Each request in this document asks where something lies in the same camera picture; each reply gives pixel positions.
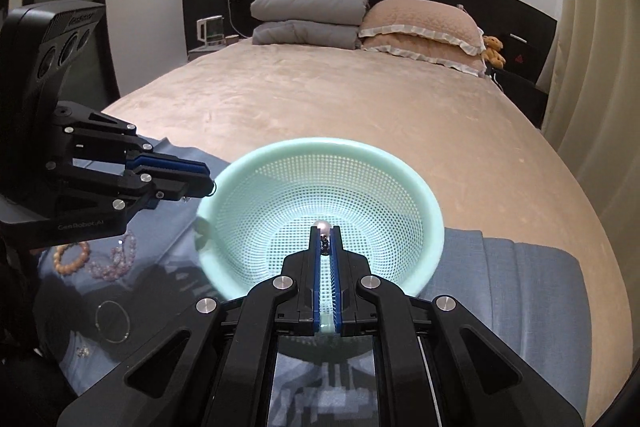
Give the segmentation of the pearl earring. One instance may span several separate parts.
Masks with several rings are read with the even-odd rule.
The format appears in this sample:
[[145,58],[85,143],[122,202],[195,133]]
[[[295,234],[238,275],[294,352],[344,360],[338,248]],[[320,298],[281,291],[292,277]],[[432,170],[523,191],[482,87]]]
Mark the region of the pearl earring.
[[331,252],[331,233],[332,225],[326,220],[317,220],[314,222],[314,228],[318,234],[318,251],[322,256],[329,256]]

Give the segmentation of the large silver hoop earring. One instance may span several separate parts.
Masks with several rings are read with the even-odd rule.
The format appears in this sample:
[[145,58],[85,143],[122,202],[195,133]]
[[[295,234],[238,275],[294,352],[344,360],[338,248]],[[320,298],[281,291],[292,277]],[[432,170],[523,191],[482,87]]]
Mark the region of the large silver hoop earring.
[[101,337],[107,343],[124,343],[130,336],[131,320],[120,303],[105,300],[96,307],[94,324]]

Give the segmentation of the mint green plastic basket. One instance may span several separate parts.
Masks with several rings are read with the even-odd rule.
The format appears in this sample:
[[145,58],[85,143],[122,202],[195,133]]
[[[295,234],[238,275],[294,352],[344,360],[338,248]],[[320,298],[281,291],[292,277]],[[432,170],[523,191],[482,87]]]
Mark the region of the mint green plastic basket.
[[444,250],[442,210],[420,174],[385,150],[337,138],[285,140],[233,161],[198,206],[195,247],[217,294],[232,300],[278,275],[320,222],[412,297]]

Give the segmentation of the blue cloth mat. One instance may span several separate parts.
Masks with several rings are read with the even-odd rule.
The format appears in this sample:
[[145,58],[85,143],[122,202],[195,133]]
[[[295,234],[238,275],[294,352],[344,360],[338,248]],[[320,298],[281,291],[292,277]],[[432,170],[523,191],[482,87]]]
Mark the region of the blue cloth mat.
[[[578,426],[586,388],[562,395],[565,362],[590,352],[586,288],[554,249],[460,237],[408,296],[355,254],[357,334],[334,327],[321,255],[320,329],[298,327],[303,251],[245,296],[224,300],[195,247],[199,202],[164,200],[134,218],[138,250],[118,277],[39,263],[37,331],[70,390],[58,426]],[[105,300],[131,320],[124,343],[94,324]]]

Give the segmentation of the white appliance on nightstand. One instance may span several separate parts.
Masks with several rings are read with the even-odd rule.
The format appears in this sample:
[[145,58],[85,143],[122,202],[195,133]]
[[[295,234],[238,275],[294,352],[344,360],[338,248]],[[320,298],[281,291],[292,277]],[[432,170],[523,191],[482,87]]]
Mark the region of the white appliance on nightstand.
[[226,42],[224,17],[212,15],[196,21],[196,38],[206,46],[218,46]]

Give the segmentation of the beige bed cover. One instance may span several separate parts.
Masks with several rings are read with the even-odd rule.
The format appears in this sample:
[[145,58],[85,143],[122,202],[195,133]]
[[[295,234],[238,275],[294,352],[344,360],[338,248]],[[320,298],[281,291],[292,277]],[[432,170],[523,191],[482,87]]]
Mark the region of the beige bed cover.
[[431,187],[448,227],[578,260],[592,325],[588,424],[626,383],[631,315],[608,236],[562,159],[491,81],[385,53],[239,42],[154,78],[107,113],[228,161],[303,136],[387,150]]

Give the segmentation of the lower grey folded quilt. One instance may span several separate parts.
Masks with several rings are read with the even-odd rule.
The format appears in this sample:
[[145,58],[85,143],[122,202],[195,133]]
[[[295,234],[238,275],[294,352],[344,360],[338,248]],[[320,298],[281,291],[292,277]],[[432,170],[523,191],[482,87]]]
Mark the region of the lower grey folded quilt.
[[356,50],[360,47],[357,26],[332,25],[310,20],[284,20],[257,26],[252,35],[256,46],[266,44],[306,44]]

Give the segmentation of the grey folded quilt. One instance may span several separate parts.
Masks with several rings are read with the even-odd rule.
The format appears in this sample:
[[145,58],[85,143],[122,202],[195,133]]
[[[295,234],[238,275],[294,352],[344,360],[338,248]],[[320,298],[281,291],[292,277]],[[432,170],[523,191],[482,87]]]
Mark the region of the grey folded quilt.
[[357,26],[332,25],[310,20],[284,20],[257,26],[252,35],[256,46],[266,44],[306,44],[356,50],[360,47]]
[[309,20],[310,22],[359,26],[369,0],[254,0],[250,15],[261,22]]

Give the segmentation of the lower pink ruffled pillow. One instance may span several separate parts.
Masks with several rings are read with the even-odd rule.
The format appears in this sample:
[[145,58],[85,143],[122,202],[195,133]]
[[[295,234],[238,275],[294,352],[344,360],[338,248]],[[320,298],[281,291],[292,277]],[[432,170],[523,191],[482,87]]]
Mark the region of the lower pink ruffled pillow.
[[366,51],[442,65],[476,77],[483,77],[486,72],[486,65],[480,55],[469,55],[460,46],[433,39],[404,34],[376,35],[364,38],[361,46]]

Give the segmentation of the pink ruffled pillow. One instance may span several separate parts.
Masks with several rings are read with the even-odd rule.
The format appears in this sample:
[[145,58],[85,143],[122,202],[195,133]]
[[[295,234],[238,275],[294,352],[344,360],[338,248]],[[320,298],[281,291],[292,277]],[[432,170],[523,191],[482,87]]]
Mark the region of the pink ruffled pillow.
[[401,34],[458,46],[469,56],[485,51],[484,34],[469,14],[430,0],[383,0],[363,17],[359,37]]
[[364,38],[361,46],[366,51],[442,65],[476,77],[483,77],[486,72],[486,65],[480,55],[469,55],[460,46],[433,39],[404,34],[376,35]]

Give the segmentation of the upper grey folded quilt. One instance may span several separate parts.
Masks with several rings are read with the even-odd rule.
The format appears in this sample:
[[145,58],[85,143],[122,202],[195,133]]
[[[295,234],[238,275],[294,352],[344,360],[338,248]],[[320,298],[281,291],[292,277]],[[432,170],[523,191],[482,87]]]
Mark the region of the upper grey folded quilt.
[[309,20],[310,22],[359,26],[369,0],[254,0],[250,15],[261,22]]

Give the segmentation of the black nightstand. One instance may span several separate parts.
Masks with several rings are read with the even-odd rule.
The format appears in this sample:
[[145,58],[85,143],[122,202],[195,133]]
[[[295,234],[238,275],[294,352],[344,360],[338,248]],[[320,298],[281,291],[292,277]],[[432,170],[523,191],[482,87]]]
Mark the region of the black nightstand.
[[537,128],[542,127],[548,104],[548,94],[536,84],[503,69],[495,71],[495,80],[509,100]]

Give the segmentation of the upper pink ruffled pillow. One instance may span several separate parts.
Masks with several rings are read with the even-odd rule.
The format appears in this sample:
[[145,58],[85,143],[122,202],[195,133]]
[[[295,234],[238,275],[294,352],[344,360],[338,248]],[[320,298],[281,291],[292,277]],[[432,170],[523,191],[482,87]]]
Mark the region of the upper pink ruffled pillow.
[[458,46],[469,56],[485,51],[484,34],[469,14],[430,0],[383,0],[363,17],[359,37],[401,34]]

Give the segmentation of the brown teddy bear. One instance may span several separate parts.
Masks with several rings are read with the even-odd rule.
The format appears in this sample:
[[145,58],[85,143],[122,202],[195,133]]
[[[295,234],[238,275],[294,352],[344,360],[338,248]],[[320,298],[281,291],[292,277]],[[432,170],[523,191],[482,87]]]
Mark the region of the brown teddy bear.
[[503,49],[502,42],[494,36],[484,36],[483,60],[492,68],[504,69],[506,59],[501,55]]

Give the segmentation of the cream curtain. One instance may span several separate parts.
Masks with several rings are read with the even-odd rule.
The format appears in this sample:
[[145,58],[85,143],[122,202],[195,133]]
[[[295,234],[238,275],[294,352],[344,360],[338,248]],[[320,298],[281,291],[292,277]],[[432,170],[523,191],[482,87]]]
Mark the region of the cream curtain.
[[639,288],[639,0],[563,0],[544,136]]

